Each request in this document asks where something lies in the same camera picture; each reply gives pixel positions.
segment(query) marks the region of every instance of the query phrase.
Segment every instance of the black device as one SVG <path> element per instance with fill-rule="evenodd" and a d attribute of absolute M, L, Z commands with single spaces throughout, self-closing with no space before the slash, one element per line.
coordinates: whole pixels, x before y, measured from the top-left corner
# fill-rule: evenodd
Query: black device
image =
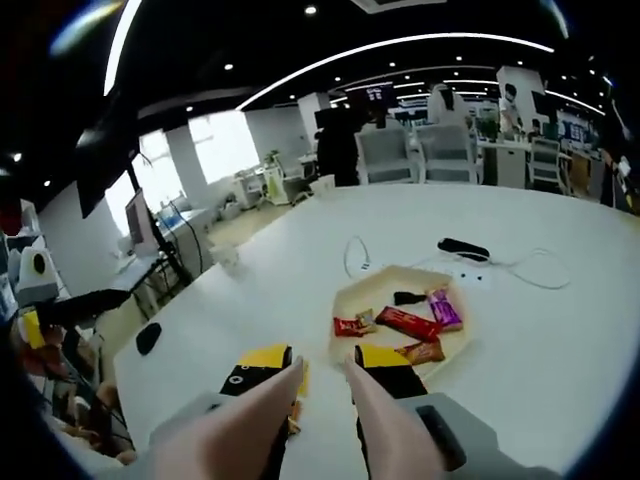
<path fill-rule="evenodd" d="M 438 242 L 438 248 L 444 252 L 454 253 L 476 262 L 488 262 L 490 258 L 489 250 L 486 248 L 454 240 L 453 238 L 443 238 Z"/>
<path fill-rule="evenodd" d="M 142 331 L 136 337 L 136 347 L 140 355 L 147 355 L 153 347 L 156 346 L 156 342 L 162 333 L 162 327 L 159 323 L 152 322 L 142 329 Z"/>

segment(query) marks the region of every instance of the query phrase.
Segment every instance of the red candy wrapper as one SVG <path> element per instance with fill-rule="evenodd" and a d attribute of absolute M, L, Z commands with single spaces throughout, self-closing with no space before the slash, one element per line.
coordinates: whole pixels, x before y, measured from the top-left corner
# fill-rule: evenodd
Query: red candy wrapper
<path fill-rule="evenodd" d="M 396 352 L 409 360 L 411 365 L 421 365 L 427 362 L 441 362 L 444 360 L 444 352 L 440 340 L 433 343 L 414 343 L 406 347 L 396 348 Z"/>
<path fill-rule="evenodd" d="M 360 318 L 345 320 L 333 317 L 333 332 L 336 337 L 362 337 L 365 333 L 375 331 L 375 325 L 366 325 Z"/>
<path fill-rule="evenodd" d="M 393 307 L 384 307 L 384 310 L 376 317 L 376 323 L 386 325 L 416 340 L 427 343 L 438 341 L 438 334 L 442 330 L 442 326 L 439 323 L 430 322 L 425 318 Z"/>
<path fill-rule="evenodd" d="M 433 311 L 436 321 L 442 326 L 443 332 L 455 332 L 462 330 L 462 320 L 453 309 L 447 298 L 446 288 L 438 288 L 426 292 L 427 302 Z"/>

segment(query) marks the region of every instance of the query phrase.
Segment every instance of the yellow object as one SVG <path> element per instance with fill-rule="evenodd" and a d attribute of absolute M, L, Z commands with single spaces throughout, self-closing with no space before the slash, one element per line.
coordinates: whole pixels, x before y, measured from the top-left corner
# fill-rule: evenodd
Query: yellow object
<path fill-rule="evenodd" d="M 391 347 L 378 347 L 368 343 L 358 345 L 364 368 L 411 366 L 411 363 Z"/>
<path fill-rule="evenodd" d="M 42 348 L 46 345 L 42 332 L 40 331 L 40 321 L 38 320 L 38 314 L 33 312 L 27 312 L 23 316 L 24 329 L 27 332 L 27 342 L 33 349 Z"/>
<path fill-rule="evenodd" d="M 259 350 L 249 350 L 242 356 L 238 365 L 244 367 L 282 368 L 287 347 L 286 343 L 279 343 Z"/>
<path fill-rule="evenodd" d="M 304 360 L 302 372 L 302 383 L 300 384 L 300 388 L 298 388 L 298 395 L 306 397 L 309 392 L 309 362 L 307 360 Z"/>

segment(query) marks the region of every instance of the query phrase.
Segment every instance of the white device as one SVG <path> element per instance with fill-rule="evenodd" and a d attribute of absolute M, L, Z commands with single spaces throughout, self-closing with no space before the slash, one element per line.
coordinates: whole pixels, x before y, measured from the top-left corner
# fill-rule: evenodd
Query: white device
<path fill-rule="evenodd" d="M 25 247 L 15 297 L 20 307 L 52 300 L 58 296 L 58 282 L 51 255 L 46 249 Z"/>

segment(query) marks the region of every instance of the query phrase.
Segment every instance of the office chair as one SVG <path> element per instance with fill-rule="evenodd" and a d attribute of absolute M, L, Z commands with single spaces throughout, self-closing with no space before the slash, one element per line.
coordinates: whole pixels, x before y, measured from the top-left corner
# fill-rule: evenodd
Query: office chair
<path fill-rule="evenodd" d="M 482 183 L 482 164 L 469 130 L 462 125 L 428 125 L 416 128 L 420 154 L 428 181 Z"/>
<path fill-rule="evenodd" d="M 571 194 L 566 162 L 559 155 L 560 144 L 553 140 L 534 138 L 531 142 L 529 180 L 556 185 L 565 195 Z"/>
<path fill-rule="evenodd" d="M 382 128 L 355 134 L 360 183 L 418 183 L 420 165 L 409 158 L 407 134 Z"/>

